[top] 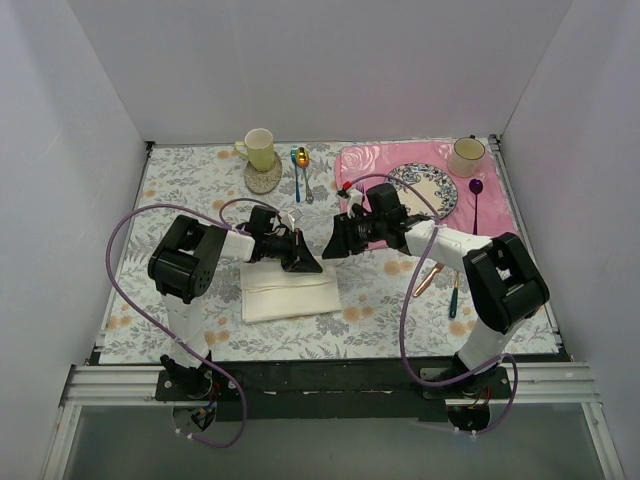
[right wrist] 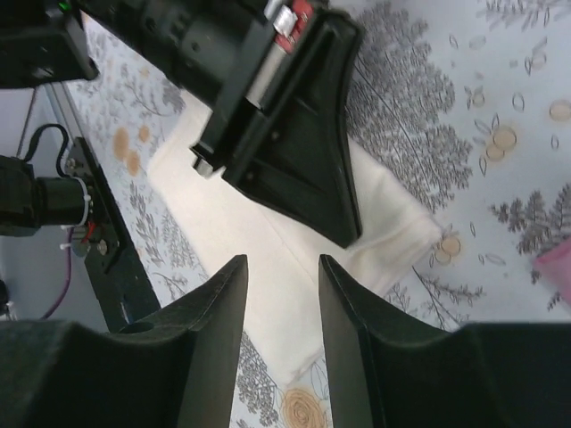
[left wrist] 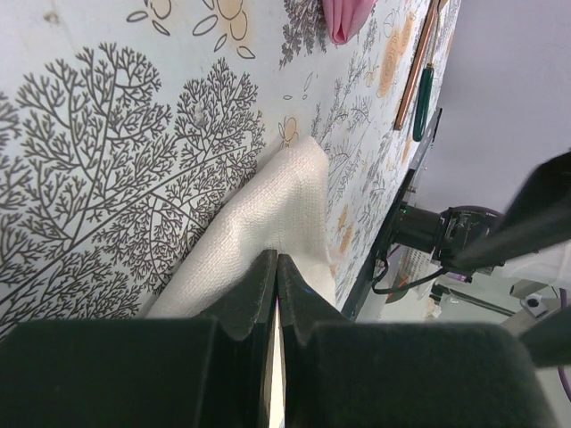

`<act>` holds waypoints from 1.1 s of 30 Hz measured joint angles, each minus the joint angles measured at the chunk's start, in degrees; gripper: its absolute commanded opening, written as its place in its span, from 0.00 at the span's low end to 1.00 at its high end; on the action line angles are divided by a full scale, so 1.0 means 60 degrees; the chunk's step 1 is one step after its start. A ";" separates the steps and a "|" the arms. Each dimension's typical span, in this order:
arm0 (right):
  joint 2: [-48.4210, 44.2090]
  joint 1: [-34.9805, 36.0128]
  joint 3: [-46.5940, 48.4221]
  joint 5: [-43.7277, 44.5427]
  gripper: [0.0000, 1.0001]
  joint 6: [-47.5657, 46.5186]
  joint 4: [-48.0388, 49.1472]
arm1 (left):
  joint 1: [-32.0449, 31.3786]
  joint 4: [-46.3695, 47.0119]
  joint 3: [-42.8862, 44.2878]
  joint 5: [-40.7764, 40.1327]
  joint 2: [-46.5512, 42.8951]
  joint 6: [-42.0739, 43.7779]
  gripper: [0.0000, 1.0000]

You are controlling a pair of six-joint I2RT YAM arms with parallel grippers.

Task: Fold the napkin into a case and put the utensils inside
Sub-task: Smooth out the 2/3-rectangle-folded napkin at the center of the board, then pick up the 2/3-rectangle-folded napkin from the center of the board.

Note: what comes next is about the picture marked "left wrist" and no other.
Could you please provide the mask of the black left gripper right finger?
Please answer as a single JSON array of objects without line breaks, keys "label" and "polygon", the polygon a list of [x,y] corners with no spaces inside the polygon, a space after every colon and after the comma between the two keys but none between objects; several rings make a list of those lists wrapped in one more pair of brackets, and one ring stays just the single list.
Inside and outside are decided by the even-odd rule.
[{"label": "black left gripper right finger", "polygon": [[554,427],[524,346],[498,325],[355,323],[277,260],[288,427]]}]

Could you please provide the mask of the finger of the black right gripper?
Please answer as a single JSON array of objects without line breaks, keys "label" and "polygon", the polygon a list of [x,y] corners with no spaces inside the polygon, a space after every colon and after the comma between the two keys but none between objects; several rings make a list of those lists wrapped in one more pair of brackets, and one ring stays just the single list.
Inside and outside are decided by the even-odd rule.
[{"label": "finger of the black right gripper", "polygon": [[519,336],[539,368],[570,365],[570,306],[567,291],[560,290],[561,308]]},{"label": "finger of the black right gripper", "polygon": [[484,237],[457,255],[463,269],[486,268],[570,239],[570,153],[535,168]]}]

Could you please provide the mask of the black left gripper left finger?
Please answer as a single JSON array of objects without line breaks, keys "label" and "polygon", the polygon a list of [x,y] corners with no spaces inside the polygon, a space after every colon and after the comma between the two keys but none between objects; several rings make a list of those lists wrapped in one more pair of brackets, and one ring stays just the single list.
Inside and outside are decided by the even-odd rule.
[{"label": "black left gripper left finger", "polygon": [[1,344],[4,427],[266,427],[277,254],[190,318],[42,320]]}]

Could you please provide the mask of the white cloth napkin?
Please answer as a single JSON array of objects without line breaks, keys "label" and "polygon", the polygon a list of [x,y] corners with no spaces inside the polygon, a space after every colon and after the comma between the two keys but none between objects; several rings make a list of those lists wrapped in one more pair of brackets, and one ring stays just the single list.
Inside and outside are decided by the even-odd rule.
[{"label": "white cloth napkin", "polygon": [[146,317],[197,315],[229,292],[265,250],[291,256],[305,282],[334,304],[328,170],[326,153],[310,136],[276,153],[219,211]]}]

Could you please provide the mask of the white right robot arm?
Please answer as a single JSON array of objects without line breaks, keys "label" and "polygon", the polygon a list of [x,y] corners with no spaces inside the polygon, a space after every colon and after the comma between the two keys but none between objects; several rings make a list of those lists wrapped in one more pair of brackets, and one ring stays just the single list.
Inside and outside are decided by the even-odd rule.
[{"label": "white right robot arm", "polygon": [[[447,273],[471,276],[505,262],[570,241],[570,152],[539,165],[522,185],[505,214],[482,207],[450,208],[442,213],[401,204],[396,211],[396,232],[390,243],[427,252],[440,269],[400,290],[415,288]],[[478,349],[484,337],[509,339],[493,325],[437,325],[436,337],[453,339],[458,346]],[[562,308],[518,336],[538,367],[570,366],[570,307]]]}]

